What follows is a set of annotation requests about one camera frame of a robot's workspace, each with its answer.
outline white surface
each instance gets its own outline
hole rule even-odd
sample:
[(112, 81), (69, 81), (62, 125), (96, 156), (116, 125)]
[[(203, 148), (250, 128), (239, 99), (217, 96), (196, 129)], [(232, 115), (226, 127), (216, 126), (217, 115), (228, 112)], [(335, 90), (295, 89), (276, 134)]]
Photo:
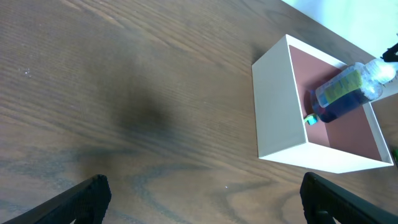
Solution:
[(392, 166), (386, 162), (375, 161), (310, 142), (264, 156), (261, 159), (337, 174)]
[(286, 36), (252, 66), (259, 157), (307, 142)]
[[(374, 57), (398, 42), (397, 0), (283, 0)], [(398, 93), (388, 83), (381, 100)]]
[(330, 65), (345, 66), (289, 35), (252, 66), (259, 158), (334, 173), (392, 166), (370, 103), (364, 110), (383, 162), (308, 142), (289, 45)]

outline black object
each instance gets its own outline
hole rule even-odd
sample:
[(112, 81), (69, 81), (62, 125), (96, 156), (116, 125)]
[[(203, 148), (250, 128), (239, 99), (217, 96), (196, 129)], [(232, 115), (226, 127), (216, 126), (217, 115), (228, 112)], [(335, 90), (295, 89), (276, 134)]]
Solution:
[(102, 223), (110, 201), (106, 176), (95, 175), (4, 224), (71, 224), (74, 220), (75, 224)]
[(381, 57), (385, 62), (398, 62), (398, 44), (387, 49), (387, 51)]
[(309, 224), (398, 223), (398, 217), (361, 199), (313, 172), (304, 175), (300, 189)]

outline bottle label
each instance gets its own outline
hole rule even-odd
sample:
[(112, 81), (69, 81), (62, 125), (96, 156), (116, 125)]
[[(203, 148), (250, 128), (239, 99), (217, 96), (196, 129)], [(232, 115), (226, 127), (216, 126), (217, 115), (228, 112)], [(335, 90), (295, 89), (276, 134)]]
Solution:
[(319, 105), (323, 108), (347, 93), (361, 88), (362, 78), (359, 70), (349, 67), (315, 91)]

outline small teal object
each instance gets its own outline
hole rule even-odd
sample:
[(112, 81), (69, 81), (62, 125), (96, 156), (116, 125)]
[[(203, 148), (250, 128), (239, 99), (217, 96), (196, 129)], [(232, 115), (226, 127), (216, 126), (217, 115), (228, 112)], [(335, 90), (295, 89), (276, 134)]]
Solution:
[(309, 125), (313, 125), (318, 122), (318, 117), (315, 113), (310, 114), (304, 118), (304, 122), (307, 122)]

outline bottle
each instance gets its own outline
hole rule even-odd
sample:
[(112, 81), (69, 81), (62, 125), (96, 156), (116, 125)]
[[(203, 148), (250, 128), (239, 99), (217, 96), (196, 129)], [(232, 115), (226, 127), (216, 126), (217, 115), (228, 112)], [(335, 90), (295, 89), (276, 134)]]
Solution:
[(366, 65), (354, 63), (337, 76), (311, 91), (314, 113), (325, 123), (379, 98), (383, 84), (390, 82), (398, 70), (398, 63), (376, 58)]

